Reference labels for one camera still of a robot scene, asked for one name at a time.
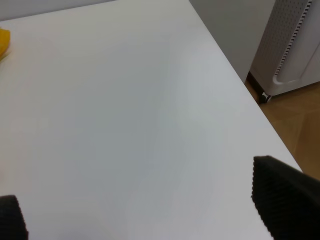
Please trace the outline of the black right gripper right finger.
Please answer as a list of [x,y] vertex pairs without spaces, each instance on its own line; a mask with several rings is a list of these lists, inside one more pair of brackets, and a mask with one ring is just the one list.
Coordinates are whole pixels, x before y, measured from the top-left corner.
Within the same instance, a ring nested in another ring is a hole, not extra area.
[[273,239],[320,238],[319,180],[272,156],[256,156],[251,199]]

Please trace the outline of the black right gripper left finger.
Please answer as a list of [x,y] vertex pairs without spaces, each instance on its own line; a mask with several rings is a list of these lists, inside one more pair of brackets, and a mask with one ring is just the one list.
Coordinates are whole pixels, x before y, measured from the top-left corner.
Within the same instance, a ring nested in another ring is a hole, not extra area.
[[29,232],[15,195],[0,197],[0,239],[28,240]]

